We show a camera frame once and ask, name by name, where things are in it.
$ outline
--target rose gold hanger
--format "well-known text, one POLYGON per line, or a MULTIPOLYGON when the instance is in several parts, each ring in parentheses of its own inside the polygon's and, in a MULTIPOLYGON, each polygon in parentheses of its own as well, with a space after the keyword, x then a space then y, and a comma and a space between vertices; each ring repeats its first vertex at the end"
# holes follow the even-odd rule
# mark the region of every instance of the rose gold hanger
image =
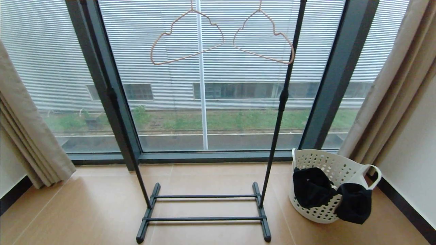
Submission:
POLYGON ((256 56, 259 56, 259 57, 262 57, 262 58, 265 58, 265 59, 269 59, 269 60, 272 60, 272 61, 276 61, 276 62, 280 62, 280 63, 283 63, 283 64, 287 64, 287 65, 291 64, 292 62, 294 62, 294 58, 295 58, 295 51, 294 51, 294 47, 293 47, 291 41, 289 41, 288 37, 287 37, 284 33, 282 33, 282 32, 277 32, 277 33, 276 33, 276 24, 274 23, 273 19, 272 19, 272 18, 271 18, 267 13, 265 13, 261 8, 262 8, 262 0, 259 0, 259 8, 258 8, 256 11, 254 11, 250 16, 248 16, 248 18, 247 18, 247 19, 244 21, 244 23, 242 24, 242 27, 239 28, 239 29, 236 31, 235 35, 233 36, 233 46, 234 46, 235 48, 241 50, 241 51, 244 51, 244 52, 249 53, 249 54, 254 54, 254 55, 256 55, 256 56), (257 53, 254 53, 254 52, 251 52, 251 51, 248 51, 248 50, 242 49, 242 48, 240 48, 240 47, 238 47, 238 46, 235 45, 236 35, 238 34, 239 31, 242 31, 242 30, 244 29, 245 24, 247 23, 247 21, 248 21, 248 20, 249 20, 249 19, 250 19, 254 14, 256 14, 256 13, 262 13, 263 15, 265 15, 265 16, 268 18, 268 20, 272 23, 272 33, 273 33, 275 36, 282 35, 282 36, 286 39, 286 41, 288 42, 289 46, 291 47, 291 55, 292 55, 292 56, 291 56, 291 59, 290 59, 289 61, 281 61, 281 60, 278 60, 278 59, 270 58, 270 57, 267 57, 267 56, 264 56, 264 55, 261 55, 261 54, 257 54, 257 53))
POLYGON ((212 23, 212 21, 211 21, 211 19, 210 19, 209 16, 205 15, 205 14, 202 13, 202 12, 198 12, 197 10, 195 10, 192 1, 193 1, 193 0, 191 0, 191 9, 188 10, 188 11, 186 11, 184 14, 182 14, 182 15, 181 15, 180 17, 178 17, 177 19, 175 19, 175 20, 171 23, 170 32, 169 32, 169 33, 167 33, 167 32, 163 32, 163 33, 161 33, 161 34, 159 35, 159 37, 154 41, 153 45, 151 46, 151 50, 150 50, 150 59, 151 59, 151 62, 152 62, 154 65, 163 65, 163 64, 169 64, 169 63, 174 62, 174 61, 180 61, 180 60, 183 60, 183 59, 186 59, 186 58, 189 58, 189 57, 196 56, 196 55, 198 55, 198 54, 201 54, 201 53, 207 52, 207 51, 212 50, 212 49, 214 49, 214 48, 218 48, 219 46, 221 46, 221 45, 224 44, 224 33, 222 33, 221 28, 220 28, 216 23, 212 23), (220 43, 220 44, 218 44, 218 45, 215 45, 215 46, 213 46, 213 47, 211 47, 211 48, 205 49, 205 50, 203 50, 203 51, 200 51, 200 52, 198 52, 198 53, 191 54, 191 55, 188 55, 188 56, 185 56, 185 57, 181 57, 181 58, 177 58, 177 59, 175 59, 175 60, 164 61, 164 62, 155 62, 154 59, 153 59, 153 51, 154 51, 154 47, 156 46, 157 42, 158 42, 158 41, 162 38, 162 36, 164 36, 164 35, 166 35, 166 36, 170 36, 170 35, 173 33, 173 27, 174 27, 174 24, 175 24, 177 21, 179 21, 181 18, 183 18, 183 16, 185 16, 185 15, 187 15, 187 14, 189 14, 189 13, 197 13, 197 14, 200 14, 200 15, 206 17, 206 18, 209 20, 209 23, 210 23, 212 26, 216 26, 216 27, 218 28, 219 32, 221 33, 222 43, 220 43))

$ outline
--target clothing rack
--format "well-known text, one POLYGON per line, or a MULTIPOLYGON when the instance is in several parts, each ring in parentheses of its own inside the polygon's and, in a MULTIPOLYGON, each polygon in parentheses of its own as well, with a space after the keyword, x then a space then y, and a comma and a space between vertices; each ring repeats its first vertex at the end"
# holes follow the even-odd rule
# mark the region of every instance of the clothing rack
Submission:
MULTIPOLYGON (((294 34, 294 38, 293 38, 293 46, 294 46, 294 50, 296 51, 297 49, 297 45, 298 45, 298 39, 300 37, 300 32, 301 32, 301 26, 303 23, 303 15, 304 15, 304 9, 306 7, 306 1, 307 0, 301 0, 300 1, 300 7, 299 7, 299 12, 298 12, 298 17, 297 17, 297 23, 296 23, 296 28, 295 28, 295 34, 294 34)), ((160 191, 160 184, 156 183, 154 185, 154 189, 153 192, 151 193, 150 198, 148 198, 148 194, 147 191, 145 189, 145 185, 144 182, 142 180, 142 176, 141 176, 141 172, 139 170, 138 164, 134 164, 134 168, 135 168, 135 172, 136 172, 136 176, 138 177, 138 181, 139 184, 141 186, 141 190, 142 193, 144 195, 145 198, 145 202, 147 204, 147 210, 145 211, 144 217, 142 218, 142 222, 141 222, 141 226, 139 228, 138 234, 136 235, 136 241, 138 243, 142 243, 144 241, 145 238, 145 233, 147 231, 148 225, 150 222, 154 222, 154 221, 260 221, 260 224, 262 226, 262 232, 263 232, 263 237, 265 239, 266 242, 270 242, 271 241, 271 232, 269 230, 269 226, 268 226, 268 221, 267 221, 267 216, 265 213, 265 209, 263 206, 263 202, 265 200, 265 194, 266 194, 266 187, 268 185, 268 180, 269 180, 269 174, 271 172, 271 166, 273 164, 273 159, 274 159, 274 153, 276 151, 276 145, 277 145, 277 139, 279 137, 279 131, 280 131, 280 125, 282 122, 282 116, 283 116, 283 111, 285 110, 285 105, 286 102, 288 100, 288 88, 289 88, 289 82, 290 82, 290 78, 291 78, 291 72, 292 72, 292 67, 293 67, 293 63, 288 65, 287 71, 286 71, 286 78, 285 78, 285 83, 283 86, 283 90, 280 93, 280 98, 279 98, 279 112, 277 114, 277 121, 276 121, 276 126, 274 129, 274 135, 272 138, 272 144, 271 144, 271 151, 269 154, 269 160, 268 160, 268 166, 266 169, 266 174, 265 174, 265 180, 263 183, 263 190, 262 192, 260 192, 259 190, 259 186, 257 184, 257 182, 254 182, 252 184, 252 188, 253 188, 253 194, 237 194, 237 195, 159 195, 159 191, 160 191), (151 215, 153 213, 153 209, 156 205, 156 200, 157 199, 190 199, 190 198, 254 198, 254 201, 256 201, 256 206, 257 206, 257 211, 258 211, 258 216, 252 216, 252 217, 183 217, 183 218, 152 218, 151 215)))

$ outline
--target curtain fold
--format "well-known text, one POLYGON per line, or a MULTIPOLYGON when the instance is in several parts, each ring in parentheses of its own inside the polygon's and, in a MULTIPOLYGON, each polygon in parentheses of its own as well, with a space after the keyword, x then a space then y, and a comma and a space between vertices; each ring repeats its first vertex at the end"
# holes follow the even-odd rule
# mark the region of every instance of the curtain fold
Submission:
POLYGON ((67 180, 75 167, 45 124, 0 41, 0 124, 27 160, 36 188, 67 180))
POLYGON ((338 154, 373 164, 436 58, 436 1, 411 0, 385 66, 338 154))

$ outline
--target baseboard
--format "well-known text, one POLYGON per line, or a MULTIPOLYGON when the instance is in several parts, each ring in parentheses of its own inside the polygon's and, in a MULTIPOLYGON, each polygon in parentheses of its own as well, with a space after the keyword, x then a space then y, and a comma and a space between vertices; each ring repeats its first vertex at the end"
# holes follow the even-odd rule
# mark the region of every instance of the baseboard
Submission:
MULTIPOLYGON (((377 173, 368 177, 375 181, 377 173)), ((436 244, 436 230, 383 177, 377 187, 397 206, 430 244, 436 244)))
POLYGON ((29 177, 21 179, 6 195, 0 199, 0 216, 8 210, 30 187, 32 182, 29 177))

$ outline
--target grass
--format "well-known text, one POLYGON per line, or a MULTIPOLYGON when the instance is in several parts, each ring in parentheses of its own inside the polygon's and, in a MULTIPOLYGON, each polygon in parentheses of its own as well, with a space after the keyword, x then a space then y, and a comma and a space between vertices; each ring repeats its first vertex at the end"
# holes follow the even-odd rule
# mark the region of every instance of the grass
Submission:
MULTIPOLYGON (((285 111, 282 119, 282 129, 303 130, 310 110, 285 111)), ((349 130, 356 117, 355 109, 340 109, 333 121, 332 128, 341 131, 349 130)), ((144 107, 132 110, 133 120, 139 131, 161 130, 202 130, 200 111, 155 112, 147 111, 144 107)), ((78 114, 51 114, 45 121, 54 132, 88 132, 111 131, 105 114, 96 117, 98 128, 90 129, 85 118, 89 114, 79 117, 78 114)), ((276 109, 265 110, 208 110, 208 130, 236 130, 236 129, 274 129, 277 119, 276 109)))

